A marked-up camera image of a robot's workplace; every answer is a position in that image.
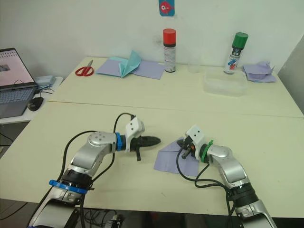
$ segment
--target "floor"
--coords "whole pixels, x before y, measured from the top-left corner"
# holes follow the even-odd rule
[[[14,123],[0,125],[0,133],[8,136],[12,140],[15,140],[17,136],[26,127],[27,123]],[[0,137],[0,145],[11,144],[9,139]],[[0,159],[7,151],[8,146],[5,146],[0,152]],[[13,216],[1,220],[2,218],[10,215],[14,211],[18,210],[25,202],[13,201],[7,199],[0,199],[0,228],[25,228],[28,220],[30,219],[37,204],[28,203],[20,211]],[[122,214],[124,217],[133,218],[134,212],[118,210],[118,214]],[[96,217],[97,222],[101,222],[104,212],[100,213]],[[112,215],[109,212],[105,216],[105,220],[111,219]],[[194,215],[194,214],[179,214],[179,213],[161,213],[153,212],[153,225],[155,228],[223,228],[226,220],[226,216],[214,216],[214,215]],[[234,219],[234,227],[239,228],[239,223],[236,217]],[[304,219],[302,218],[274,218],[274,221],[278,228],[303,228]]]

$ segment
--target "laptop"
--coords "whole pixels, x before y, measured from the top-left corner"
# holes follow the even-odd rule
[[[22,115],[36,89],[16,49],[0,50],[0,118]]]

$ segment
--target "black cable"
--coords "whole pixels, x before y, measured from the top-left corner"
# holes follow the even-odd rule
[[[121,113],[118,115],[118,117],[116,118],[115,120],[115,123],[114,123],[114,128],[113,128],[113,133],[115,133],[116,131],[116,126],[117,126],[117,122],[119,120],[119,118],[122,116],[122,115],[129,115],[131,116],[131,119],[133,119],[135,117],[135,115],[131,114],[131,113]],[[112,161],[110,163],[110,165],[105,169],[103,170],[100,174],[98,174],[93,180],[92,180],[92,183],[95,182],[101,175],[103,175],[109,168],[111,168],[111,166],[113,165],[114,163],[114,160],[115,160],[115,153],[112,154]]]
[[[181,169],[180,169],[180,166],[179,166],[179,156],[180,156],[182,150],[183,150],[183,147],[180,148],[180,150],[178,151],[178,154],[176,156],[176,166],[177,166],[177,170],[180,173],[180,175],[184,179],[186,179],[188,181],[193,181],[195,187],[197,187],[197,188],[208,188],[208,187],[214,187],[214,186],[222,187],[225,190],[225,192],[226,192],[226,203],[227,203],[227,209],[228,209],[228,218],[226,220],[226,227],[229,226],[229,222],[230,221],[231,221],[231,225],[233,225],[232,224],[232,213],[233,213],[233,211],[235,209],[235,202],[233,201],[233,206],[230,209],[230,204],[229,204],[229,200],[228,200],[229,196],[231,195],[230,189],[227,186],[225,186],[224,184],[222,184],[221,182],[219,182],[218,180],[214,180],[214,179],[199,179],[200,175],[210,166],[210,164],[207,164],[206,167],[201,172],[199,172],[199,174],[197,175],[196,179],[192,179],[192,178],[186,177],[181,172]],[[213,183],[212,184],[205,184],[205,185],[198,185],[197,184],[198,182],[213,182]]]
[[[109,164],[109,166],[107,168],[105,168],[105,170],[103,170],[100,174],[98,174],[94,179],[92,179],[92,183],[94,183],[101,175],[103,175],[105,172],[108,171],[109,168],[111,168],[111,166],[113,165],[115,160],[115,153],[112,154],[112,161]]]
[[[15,212],[11,213],[10,215],[8,215],[7,217],[4,218],[0,218],[0,221],[5,220],[7,218],[9,218],[10,216],[16,214],[18,211],[20,211],[25,205],[27,205],[27,202],[25,204],[23,204],[18,210],[16,210]]]
[[[114,130],[113,130],[114,133],[115,133],[116,125],[117,125],[117,122],[118,122],[119,118],[120,118],[122,115],[124,115],[124,114],[130,115],[131,118],[134,118],[134,117],[135,117],[135,115],[130,114],[130,113],[121,113],[121,114],[117,117],[117,119],[116,119],[116,121],[115,121]],[[67,155],[67,150],[68,150],[70,144],[72,143],[72,141],[73,141],[75,138],[77,138],[78,136],[82,135],[82,134],[85,134],[85,133],[92,133],[92,132],[96,132],[96,131],[85,131],[85,132],[81,132],[81,133],[75,135],[75,136],[74,136],[72,139],[70,139],[70,141],[66,144],[65,150],[64,150],[64,152],[63,152],[61,171],[60,171],[60,174],[59,174],[59,176],[58,176],[58,178],[57,178],[57,181],[59,181],[59,180],[61,179],[61,177],[62,177],[62,175],[63,175],[63,173],[64,173],[64,171],[65,171],[66,159],[67,159],[67,156],[66,156],[66,155]],[[96,181],[102,174],[104,174],[104,173],[112,166],[112,164],[114,163],[114,159],[115,159],[115,153],[113,153],[112,161],[111,161],[110,165],[109,165],[104,171],[102,171],[100,174],[98,174],[98,175],[92,180],[92,183],[93,183],[94,181]],[[41,206],[42,202],[45,200],[45,198],[47,197],[47,195],[48,195],[48,193],[50,192],[51,189],[52,189],[52,188],[50,188],[50,189],[48,190],[48,192],[44,195],[44,197],[42,198],[42,200],[39,202],[38,206],[36,207],[35,211],[33,212],[32,216],[31,216],[31,218],[32,218],[33,215],[36,213],[37,209]],[[84,200],[85,200],[85,197],[83,196],[82,201],[81,201],[81,203],[80,203],[80,219],[81,219],[81,217],[82,217],[81,223],[84,225],[83,228],[85,228],[85,224],[84,224],[85,216],[84,216],[84,208],[83,208]]]
[[[53,92],[55,92],[55,90],[52,89],[52,88],[44,88],[44,89],[41,89],[41,90],[52,90]]]
[[[103,219],[101,220],[101,226],[100,226],[100,228],[103,227],[105,216],[106,216],[110,211],[114,211],[114,213],[117,215],[116,210],[108,210],[108,211],[104,214]]]
[[[90,133],[90,132],[96,132],[96,131],[85,131],[85,132],[81,132],[77,135],[75,135],[73,138],[70,139],[70,141],[68,141],[68,143],[66,144],[66,147],[65,147],[65,150],[63,152],[63,158],[62,158],[62,165],[61,165],[61,171],[60,171],[60,174],[57,178],[57,181],[60,180],[63,172],[65,171],[65,167],[66,167],[66,159],[67,159],[67,150],[68,150],[68,147],[70,146],[70,144],[72,143],[72,141],[77,138],[78,136],[82,135],[82,134],[85,134],[85,133]]]
[[[117,122],[118,122],[119,118],[120,118],[122,115],[129,115],[129,116],[131,116],[131,120],[135,117],[135,115],[133,115],[133,114],[131,114],[131,113],[121,113],[121,114],[119,114],[118,117],[117,117],[116,120],[115,120],[115,123],[114,123],[113,133],[115,133]]]
[[[50,93],[50,92],[46,92],[46,91],[40,91],[40,97],[41,97],[41,93],[46,93],[46,94],[53,94],[53,93]]]
[[[85,202],[85,194],[82,195],[81,203],[80,203],[80,222],[81,228],[86,228],[85,223],[85,215],[84,215],[84,202]]]
[[[100,225],[95,220],[99,216],[99,214],[100,214],[100,211],[96,210],[94,212],[94,214],[92,215],[92,210],[90,210],[90,216],[91,216],[91,220],[92,220],[92,222],[90,222],[90,228],[92,227],[92,224],[94,224],[95,226],[99,226]]]
[[[20,82],[24,83],[22,80],[17,79],[17,80],[14,82],[14,84],[15,84],[16,82],[18,82],[18,81],[20,81]]]
[[[4,134],[0,133],[0,135],[2,135],[3,137],[5,137],[5,138],[7,138],[7,139],[11,140],[11,142],[14,142],[14,140],[12,140],[11,138],[7,137],[7,136],[6,136],[6,135],[4,135]]]

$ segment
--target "laptop screen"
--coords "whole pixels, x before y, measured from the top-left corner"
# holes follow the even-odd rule
[[[34,84],[17,51],[14,48],[0,50],[0,88]]]

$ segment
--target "green ring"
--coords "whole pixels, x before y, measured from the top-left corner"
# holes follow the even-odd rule
[[[205,147],[204,151],[203,151],[203,154],[200,158],[201,162],[204,163],[204,159],[206,157],[206,154],[207,154],[207,150],[209,149],[209,147],[213,144],[213,140],[211,140],[208,145]]]

